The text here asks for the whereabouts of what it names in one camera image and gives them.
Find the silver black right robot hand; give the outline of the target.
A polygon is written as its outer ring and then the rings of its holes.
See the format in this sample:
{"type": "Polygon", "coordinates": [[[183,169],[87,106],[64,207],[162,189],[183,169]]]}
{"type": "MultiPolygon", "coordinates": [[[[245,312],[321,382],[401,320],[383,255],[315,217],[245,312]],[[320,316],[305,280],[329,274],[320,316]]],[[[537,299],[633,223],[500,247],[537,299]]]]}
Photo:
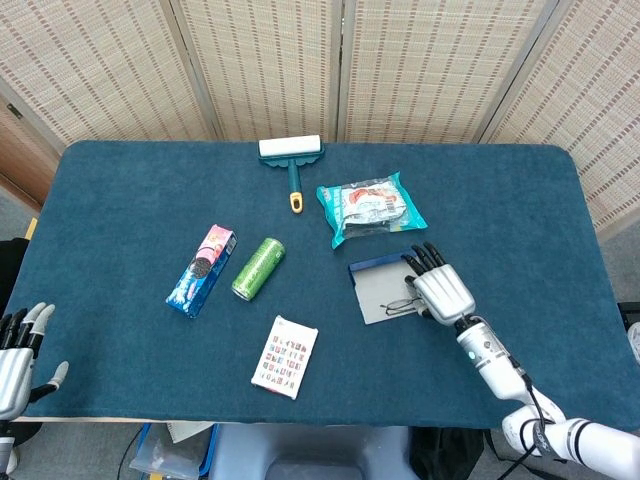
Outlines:
{"type": "Polygon", "coordinates": [[[429,242],[414,244],[411,250],[413,254],[402,254],[401,258],[413,271],[405,283],[418,299],[418,312],[445,326],[470,317],[476,302],[453,266],[429,242]]]}

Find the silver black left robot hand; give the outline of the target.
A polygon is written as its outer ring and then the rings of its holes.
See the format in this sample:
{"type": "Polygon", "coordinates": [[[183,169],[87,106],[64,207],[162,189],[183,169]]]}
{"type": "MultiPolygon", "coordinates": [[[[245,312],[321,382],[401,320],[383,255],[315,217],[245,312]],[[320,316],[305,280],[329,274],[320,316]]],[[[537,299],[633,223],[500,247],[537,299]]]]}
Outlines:
{"type": "Polygon", "coordinates": [[[57,391],[68,374],[69,362],[61,362],[43,385],[33,387],[35,362],[55,311],[54,304],[40,302],[1,318],[1,421],[14,421],[27,406],[57,391]]]}

